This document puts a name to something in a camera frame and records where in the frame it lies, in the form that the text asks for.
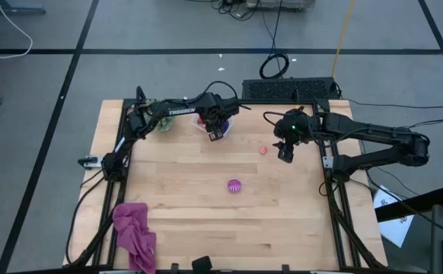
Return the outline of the black beam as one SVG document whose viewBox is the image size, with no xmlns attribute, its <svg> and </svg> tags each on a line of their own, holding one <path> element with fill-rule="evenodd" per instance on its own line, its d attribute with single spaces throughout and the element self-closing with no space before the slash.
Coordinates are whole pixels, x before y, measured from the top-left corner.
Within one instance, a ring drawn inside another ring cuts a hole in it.
<svg viewBox="0 0 443 274">
<path fill-rule="evenodd" d="M 375 209 L 375 214 L 378 222 L 390 221 L 408 215 L 430 212 L 436 205 L 443 206 L 443 188 L 383 205 Z"/>
</svg>

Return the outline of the clear plastic tupperware container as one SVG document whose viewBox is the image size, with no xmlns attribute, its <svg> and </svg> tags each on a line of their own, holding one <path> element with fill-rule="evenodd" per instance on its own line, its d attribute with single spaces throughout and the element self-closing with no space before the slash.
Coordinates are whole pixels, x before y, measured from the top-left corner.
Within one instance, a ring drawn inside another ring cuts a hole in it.
<svg viewBox="0 0 443 274">
<path fill-rule="evenodd" d="M 199 118 L 198 113 L 195 113 L 192 115 L 192 125 L 195 126 L 197 129 L 201 130 L 202 132 L 208 134 L 208 132 L 206 131 L 206 128 L 202 128 L 196 124 L 198 118 Z M 230 122 L 230 126 L 229 126 L 228 131 L 224 135 L 227 135 L 229 133 L 229 131 L 231 130 L 231 127 L 233 126 L 233 123 L 234 123 L 234 119 L 231 117 L 228 119 L 228 121 Z"/>
</svg>

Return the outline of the grey equipment box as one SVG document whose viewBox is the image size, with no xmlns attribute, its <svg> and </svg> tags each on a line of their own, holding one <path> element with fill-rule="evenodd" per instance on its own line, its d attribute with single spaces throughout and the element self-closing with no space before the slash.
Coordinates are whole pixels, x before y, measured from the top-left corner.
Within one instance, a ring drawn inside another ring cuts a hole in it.
<svg viewBox="0 0 443 274">
<path fill-rule="evenodd" d="M 286 8 L 303 10 L 313 8 L 316 0 L 244 0 L 247 8 Z"/>
</svg>

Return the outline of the grey table base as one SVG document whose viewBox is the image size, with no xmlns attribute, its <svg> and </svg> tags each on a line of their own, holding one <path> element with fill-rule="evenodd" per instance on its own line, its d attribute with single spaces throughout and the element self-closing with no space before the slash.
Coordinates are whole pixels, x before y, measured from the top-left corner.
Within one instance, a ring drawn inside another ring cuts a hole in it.
<svg viewBox="0 0 443 274">
<path fill-rule="evenodd" d="M 0 11 L 11 13 L 32 11 L 39 12 L 41 14 L 46 13 L 44 5 L 14 3 L 11 0 L 0 0 Z"/>
</svg>

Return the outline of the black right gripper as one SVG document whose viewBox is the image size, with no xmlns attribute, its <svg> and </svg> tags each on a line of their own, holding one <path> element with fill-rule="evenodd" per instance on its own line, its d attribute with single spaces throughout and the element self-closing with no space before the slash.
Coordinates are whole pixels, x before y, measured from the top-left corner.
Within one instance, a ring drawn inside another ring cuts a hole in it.
<svg viewBox="0 0 443 274">
<path fill-rule="evenodd" d="M 301 108 L 291 109 L 284 113 L 274 125 L 273 130 L 274 136 L 279 139 L 273 144 L 274 147 L 278 147 L 278 159 L 292 163 L 293 145 L 309 142 L 318 145 L 316 131 L 319 129 L 319 122 L 319 116 L 309 116 Z"/>
</svg>

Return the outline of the black aluminium table frame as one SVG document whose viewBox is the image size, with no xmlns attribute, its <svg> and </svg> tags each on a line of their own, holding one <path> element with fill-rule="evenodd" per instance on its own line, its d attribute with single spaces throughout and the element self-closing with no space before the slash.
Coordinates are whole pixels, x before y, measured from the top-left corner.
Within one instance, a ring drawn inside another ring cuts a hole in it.
<svg viewBox="0 0 443 274">
<path fill-rule="evenodd" d="M 297 146 L 290 164 L 277 157 L 263 113 L 294 107 L 248 101 L 216 142 L 192 125 L 191 116 L 136 142 L 125 201 L 148 206 L 159 269 L 172 263 L 190 269 L 202 256 L 214 269 L 280 270 L 287 264 L 291 270 L 336 270 L 352 264 L 347 239 L 334 239 L 319 148 Z M 239 193 L 228 191 L 229 180 L 241 182 Z"/>
</svg>

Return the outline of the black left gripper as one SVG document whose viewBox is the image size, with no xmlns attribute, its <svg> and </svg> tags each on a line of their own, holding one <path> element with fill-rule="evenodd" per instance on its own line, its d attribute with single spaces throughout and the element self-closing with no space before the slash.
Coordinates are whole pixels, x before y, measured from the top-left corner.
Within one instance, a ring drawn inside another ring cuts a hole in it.
<svg viewBox="0 0 443 274">
<path fill-rule="evenodd" d="M 217 130 L 209 133 L 210 141 L 214 142 L 224 137 L 224 132 L 220 129 L 222 124 L 239 113 L 239 101 L 236 97 L 222 99 L 218 94 L 208 92 L 196 102 L 196 112 L 206 130 Z"/>
</svg>

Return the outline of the small black object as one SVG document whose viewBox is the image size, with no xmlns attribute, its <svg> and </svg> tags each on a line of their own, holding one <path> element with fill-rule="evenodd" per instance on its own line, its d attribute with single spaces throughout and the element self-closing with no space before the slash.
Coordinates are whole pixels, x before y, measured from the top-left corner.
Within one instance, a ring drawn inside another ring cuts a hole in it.
<svg viewBox="0 0 443 274">
<path fill-rule="evenodd" d="M 212 263 L 209 256 L 192 261 L 193 274 L 211 274 Z"/>
</svg>

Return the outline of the magenta cloth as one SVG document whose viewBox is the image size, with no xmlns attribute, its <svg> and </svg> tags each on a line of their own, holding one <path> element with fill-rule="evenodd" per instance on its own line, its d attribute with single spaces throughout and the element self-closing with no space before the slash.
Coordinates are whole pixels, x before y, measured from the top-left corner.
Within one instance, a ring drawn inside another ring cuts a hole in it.
<svg viewBox="0 0 443 274">
<path fill-rule="evenodd" d="M 121 203 L 113 210 L 116 245 L 128 251 L 129 269 L 155 274 L 156 233 L 148 228 L 148 206 L 143 202 Z"/>
</svg>

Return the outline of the white paper sheet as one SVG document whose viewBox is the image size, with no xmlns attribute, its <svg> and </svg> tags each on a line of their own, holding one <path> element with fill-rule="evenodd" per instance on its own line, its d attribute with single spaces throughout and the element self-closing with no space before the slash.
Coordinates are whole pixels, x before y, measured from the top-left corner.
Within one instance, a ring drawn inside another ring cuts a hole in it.
<svg viewBox="0 0 443 274">
<path fill-rule="evenodd" d="M 387 188 L 385 186 L 381 186 L 381 188 L 384 190 L 378 189 L 373 198 L 375 209 L 396 203 L 400 200 L 400 198 L 394 198 L 386 193 Z M 392 244 L 397 247 L 402 247 L 413 218 L 414 215 L 408 215 L 390 221 L 380 221 L 379 231 L 381 232 L 381 235 Z"/>
</svg>

